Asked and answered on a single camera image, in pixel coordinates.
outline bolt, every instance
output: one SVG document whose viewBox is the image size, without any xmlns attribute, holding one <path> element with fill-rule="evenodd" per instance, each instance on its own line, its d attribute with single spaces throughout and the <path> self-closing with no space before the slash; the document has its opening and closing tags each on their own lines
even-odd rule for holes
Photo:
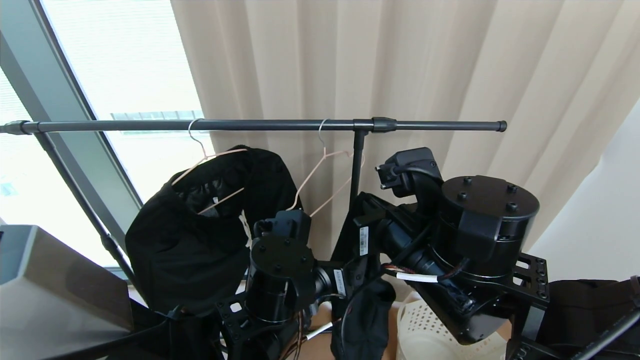
<svg viewBox="0 0 640 360">
<path fill-rule="evenodd" d="M 507 211 L 514 212 L 517 209 L 518 209 L 518 204 L 516 204 L 515 202 L 508 202 L 507 203 Z"/>
</svg>

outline beige curtain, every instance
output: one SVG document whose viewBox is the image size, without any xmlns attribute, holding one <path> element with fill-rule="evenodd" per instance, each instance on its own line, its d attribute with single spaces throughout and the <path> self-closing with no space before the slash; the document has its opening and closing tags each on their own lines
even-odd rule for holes
<svg viewBox="0 0 640 360">
<path fill-rule="evenodd" d="M 427 146 L 445 178 L 487 174 L 532 191 L 541 211 L 530 247 L 598 159 L 640 95 L 640 1 L 178 1 L 182 41 L 209 119 L 506 120 L 505 133 L 369 135 L 373 167 Z M 326 132 L 330 151 L 351 133 Z M 315 132 L 213 133 L 279 153 L 300 184 L 321 157 Z M 349 176 L 322 165 L 302 194 L 312 211 Z M 313 222 L 327 258 L 348 187 Z"/>
</svg>

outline clothing tag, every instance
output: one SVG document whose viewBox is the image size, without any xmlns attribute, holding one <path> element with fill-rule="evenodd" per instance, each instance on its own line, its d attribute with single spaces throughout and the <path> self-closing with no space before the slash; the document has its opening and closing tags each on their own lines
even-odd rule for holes
<svg viewBox="0 0 640 360">
<path fill-rule="evenodd" d="M 344 279 L 342 278 L 342 270 L 333 269 L 333 276 L 335 276 L 335 287 L 338 290 L 338 294 L 347 296 L 347 290 L 344 288 Z"/>
<path fill-rule="evenodd" d="M 369 253 L 369 227 L 360 228 L 360 256 Z"/>
</svg>

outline laundry basket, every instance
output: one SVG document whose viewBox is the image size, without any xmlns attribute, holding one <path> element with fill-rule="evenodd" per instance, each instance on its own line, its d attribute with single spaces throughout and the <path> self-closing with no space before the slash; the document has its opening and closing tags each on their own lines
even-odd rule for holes
<svg viewBox="0 0 640 360">
<path fill-rule="evenodd" d="M 402 305 L 397 319 L 397 360 L 504 360 L 507 343 L 500 335 L 460 345 L 422 299 Z"/>
</svg>

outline horizontal bar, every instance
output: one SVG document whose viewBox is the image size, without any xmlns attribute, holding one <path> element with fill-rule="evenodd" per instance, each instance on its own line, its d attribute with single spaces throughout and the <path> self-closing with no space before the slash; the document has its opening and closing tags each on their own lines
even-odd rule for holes
<svg viewBox="0 0 640 360">
<path fill-rule="evenodd" d="M 316 131 L 323 120 L 198 120 L 192 130 L 227 131 Z M 70 122 L 10 122 L 0 126 L 0 133 L 15 135 L 64 131 L 159 131 L 187 130 L 188 120 L 101 120 Z M 386 133 L 394 130 L 472 130 L 504 131 L 506 122 L 396 121 L 389 118 L 365 120 L 327 120 L 323 130 L 366 130 Z"/>
</svg>

